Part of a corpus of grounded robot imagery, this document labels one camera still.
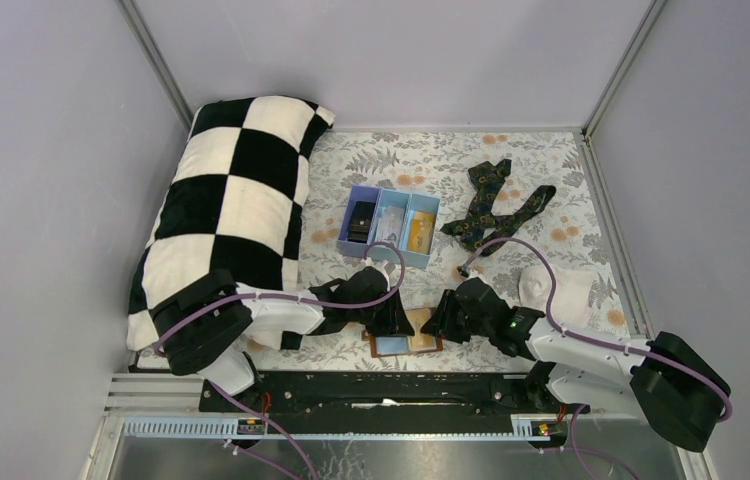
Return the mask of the light blue card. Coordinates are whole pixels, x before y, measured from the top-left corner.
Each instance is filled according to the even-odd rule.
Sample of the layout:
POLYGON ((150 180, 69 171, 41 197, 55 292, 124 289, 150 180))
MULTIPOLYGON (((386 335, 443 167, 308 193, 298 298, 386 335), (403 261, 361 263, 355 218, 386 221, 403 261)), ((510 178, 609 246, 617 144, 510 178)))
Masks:
POLYGON ((375 337, 374 341, 375 354, 377 356, 404 355, 409 352, 409 343, 407 337, 375 337))

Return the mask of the brown leather card holder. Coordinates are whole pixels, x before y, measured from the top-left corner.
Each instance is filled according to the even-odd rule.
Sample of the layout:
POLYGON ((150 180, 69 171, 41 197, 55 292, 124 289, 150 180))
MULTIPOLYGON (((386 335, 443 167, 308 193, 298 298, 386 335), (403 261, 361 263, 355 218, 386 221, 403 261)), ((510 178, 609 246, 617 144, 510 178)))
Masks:
POLYGON ((444 349, 440 338, 424 334, 421 328, 431 318, 435 309, 426 307, 406 310, 407 318, 414 328, 412 336, 380 336, 373 337, 366 331, 361 333, 361 339, 369 343, 373 358, 392 356, 426 355, 441 352, 444 349))

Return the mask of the pale grey credit card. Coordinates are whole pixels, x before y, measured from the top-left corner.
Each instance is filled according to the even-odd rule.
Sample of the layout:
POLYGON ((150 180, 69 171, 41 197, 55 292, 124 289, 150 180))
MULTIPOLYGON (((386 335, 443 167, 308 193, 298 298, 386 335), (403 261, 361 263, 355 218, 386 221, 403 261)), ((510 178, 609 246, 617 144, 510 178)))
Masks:
POLYGON ((383 242, 399 248, 401 246, 402 233, 406 209, 404 207, 390 205, 383 207, 377 219, 375 231, 375 242, 383 242))

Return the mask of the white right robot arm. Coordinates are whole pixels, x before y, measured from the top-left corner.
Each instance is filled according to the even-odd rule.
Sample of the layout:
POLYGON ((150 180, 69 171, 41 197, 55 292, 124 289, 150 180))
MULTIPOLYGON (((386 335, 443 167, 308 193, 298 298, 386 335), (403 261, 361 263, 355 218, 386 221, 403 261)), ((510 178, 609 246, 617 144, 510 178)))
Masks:
POLYGON ((485 337, 504 355, 533 361, 524 396, 540 412, 563 403, 622 413, 701 452, 727 411, 730 386, 681 337, 627 339, 554 326, 542 310, 509 306, 480 278, 445 291, 421 330, 455 343, 485 337))

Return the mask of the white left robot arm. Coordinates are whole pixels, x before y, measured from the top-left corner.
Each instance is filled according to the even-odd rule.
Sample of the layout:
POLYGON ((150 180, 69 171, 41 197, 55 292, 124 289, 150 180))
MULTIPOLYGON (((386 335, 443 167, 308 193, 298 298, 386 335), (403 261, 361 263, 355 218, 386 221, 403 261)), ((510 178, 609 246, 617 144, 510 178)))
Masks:
POLYGON ((156 343, 176 376, 197 374, 220 387, 239 411, 260 401, 250 357, 235 343, 266 335, 280 349, 286 337, 334 334, 350 323, 372 336, 412 336, 397 288, 376 266, 296 293, 260 289, 230 273, 205 275, 153 309, 156 343))

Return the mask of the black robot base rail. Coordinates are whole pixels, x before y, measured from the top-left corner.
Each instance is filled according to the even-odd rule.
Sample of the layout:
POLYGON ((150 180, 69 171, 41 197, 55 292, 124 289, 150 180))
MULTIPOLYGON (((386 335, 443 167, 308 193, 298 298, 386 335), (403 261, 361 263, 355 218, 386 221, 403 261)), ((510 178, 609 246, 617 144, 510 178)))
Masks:
POLYGON ((540 437, 577 408, 519 374, 262 371, 231 401, 203 384, 200 412, 241 405, 291 434, 540 437))

